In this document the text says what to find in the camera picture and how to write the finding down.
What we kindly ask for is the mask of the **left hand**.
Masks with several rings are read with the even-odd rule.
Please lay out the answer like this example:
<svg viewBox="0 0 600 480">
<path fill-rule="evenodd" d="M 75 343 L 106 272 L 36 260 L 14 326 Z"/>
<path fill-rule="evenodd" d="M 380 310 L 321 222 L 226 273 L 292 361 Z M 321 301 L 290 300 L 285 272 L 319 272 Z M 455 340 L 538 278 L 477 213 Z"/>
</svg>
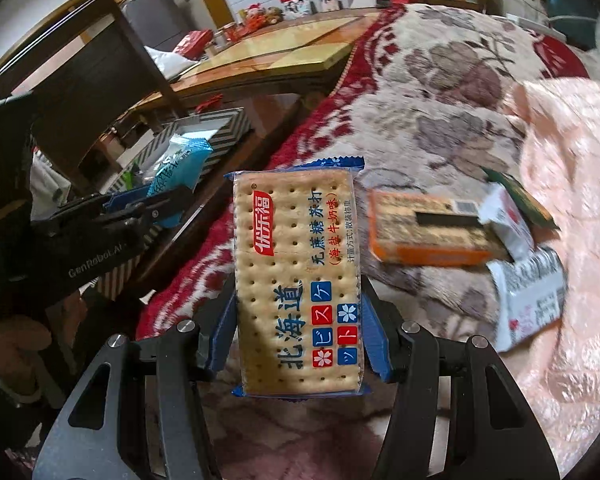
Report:
<svg viewBox="0 0 600 480">
<path fill-rule="evenodd" d="M 40 353 L 58 342 L 62 362 L 71 364 L 76 333 L 87 315 L 79 292 L 46 311 L 49 326 L 16 316 L 0 321 L 0 388 L 17 403 L 33 403 L 50 388 L 50 373 Z"/>
</svg>

